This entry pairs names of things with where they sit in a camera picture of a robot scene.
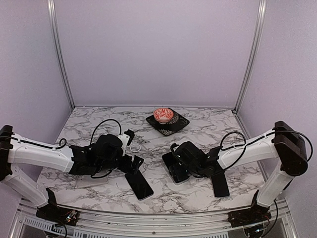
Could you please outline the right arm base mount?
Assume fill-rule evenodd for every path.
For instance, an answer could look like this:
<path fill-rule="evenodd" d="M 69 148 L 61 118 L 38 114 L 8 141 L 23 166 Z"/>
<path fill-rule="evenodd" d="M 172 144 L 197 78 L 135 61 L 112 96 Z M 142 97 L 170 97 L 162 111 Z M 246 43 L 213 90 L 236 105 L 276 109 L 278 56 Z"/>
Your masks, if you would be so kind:
<path fill-rule="evenodd" d="M 259 191 L 257 190 L 249 208 L 228 213 L 227 220 L 233 228 L 268 221 L 272 218 L 269 207 L 262 207 L 258 205 L 258 193 Z"/>

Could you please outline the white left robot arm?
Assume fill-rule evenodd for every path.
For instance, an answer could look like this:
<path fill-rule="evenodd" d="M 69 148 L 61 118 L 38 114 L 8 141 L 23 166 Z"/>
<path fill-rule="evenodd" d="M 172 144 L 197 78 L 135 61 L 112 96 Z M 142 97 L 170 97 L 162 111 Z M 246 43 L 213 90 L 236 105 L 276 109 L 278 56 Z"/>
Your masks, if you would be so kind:
<path fill-rule="evenodd" d="M 119 169 L 135 174 L 143 159 L 129 156 L 126 147 L 134 138 L 134 132 L 127 130 L 115 136 L 101 135 L 95 143 L 80 147 L 75 145 L 42 144 L 13 132 L 11 125 L 0 130 L 0 180 L 23 197 L 31 201 L 51 220 L 59 220 L 63 213 L 57 206 L 55 195 L 49 189 L 38 185 L 18 164 L 29 164 L 53 168 L 76 176 L 90 176 L 97 179 L 97 173 Z"/>

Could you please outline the black phone silver edge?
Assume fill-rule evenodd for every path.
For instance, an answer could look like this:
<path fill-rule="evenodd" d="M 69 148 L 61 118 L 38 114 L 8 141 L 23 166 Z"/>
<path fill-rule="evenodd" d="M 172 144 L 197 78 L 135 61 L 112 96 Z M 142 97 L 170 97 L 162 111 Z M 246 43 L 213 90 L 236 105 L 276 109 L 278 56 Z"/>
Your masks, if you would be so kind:
<path fill-rule="evenodd" d="M 126 173 L 125 178 L 138 200 L 144 200 L 154 194 L 140 171 L 137 171 L 136 174 Z"/>

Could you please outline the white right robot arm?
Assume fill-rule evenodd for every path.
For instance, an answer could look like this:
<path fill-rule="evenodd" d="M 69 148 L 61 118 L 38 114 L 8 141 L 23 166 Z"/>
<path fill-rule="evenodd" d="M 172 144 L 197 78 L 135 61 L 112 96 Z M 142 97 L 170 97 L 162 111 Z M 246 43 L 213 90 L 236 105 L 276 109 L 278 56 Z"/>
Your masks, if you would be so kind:
<path fill-rule="evenodd" d="M 309 139 L 294 131 L 283 121 L 277 121 L 273 129 L 251 139 L 243 138 L 242 143 L 227 147 L 221 143 L 208 153 L 203 152 L 192 142 L 172 144 L 170 152 L 162 160 L 175 183 L 188 179 L 189 176 L 210 178 L 214 196 L 229 196 L 225 172 L 237 166 L 275 159 L 276 167 L 254 196 L 253 205 L 246 210 L 245 217 L 256 222 L 264 215 L 275 198 L 297 176 L 308 169 L 311 156 L 307 155 L 306 144 Z"/>

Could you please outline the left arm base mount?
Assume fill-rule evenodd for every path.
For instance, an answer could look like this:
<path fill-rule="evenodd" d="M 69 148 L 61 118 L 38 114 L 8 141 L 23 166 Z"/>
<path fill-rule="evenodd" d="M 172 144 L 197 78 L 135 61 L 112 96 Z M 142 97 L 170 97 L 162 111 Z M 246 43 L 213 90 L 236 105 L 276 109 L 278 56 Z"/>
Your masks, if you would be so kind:
<path fill-rule="evenodd" d="M 49 188 L 46 188 L 46 191 L 48 193 L 48 204 L 37 208 L 36 216 L 48 221 L 76 226 L 79 212 L 74 209 L 58 206 L 54 192 Z"/>

